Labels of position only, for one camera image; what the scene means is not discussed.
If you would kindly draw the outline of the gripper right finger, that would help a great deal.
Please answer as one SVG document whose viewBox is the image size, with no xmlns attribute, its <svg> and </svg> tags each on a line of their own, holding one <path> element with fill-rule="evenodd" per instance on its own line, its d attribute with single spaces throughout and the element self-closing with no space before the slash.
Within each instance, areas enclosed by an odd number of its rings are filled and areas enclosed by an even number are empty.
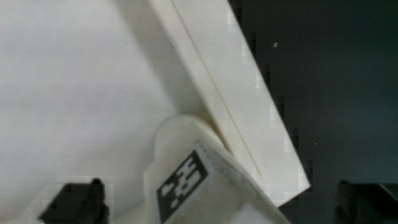
<svg viewBox="0 0 398 224">
<path fill-rule="evenodd" d="M 398 224 L 398 183 L 340 182 L 333 224 Z"/>
</svg>

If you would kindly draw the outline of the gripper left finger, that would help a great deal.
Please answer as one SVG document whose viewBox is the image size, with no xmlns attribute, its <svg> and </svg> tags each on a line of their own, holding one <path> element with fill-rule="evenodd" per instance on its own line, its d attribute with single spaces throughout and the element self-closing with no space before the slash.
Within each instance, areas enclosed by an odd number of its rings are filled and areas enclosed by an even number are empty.
<svg viewBox="0 0 398 224">
<path fill-rule="evenodd" d="M 109 224 L 109 216 L 102 180 L 68 183 L 38 217 L 43 224 Z"/>
</svg>

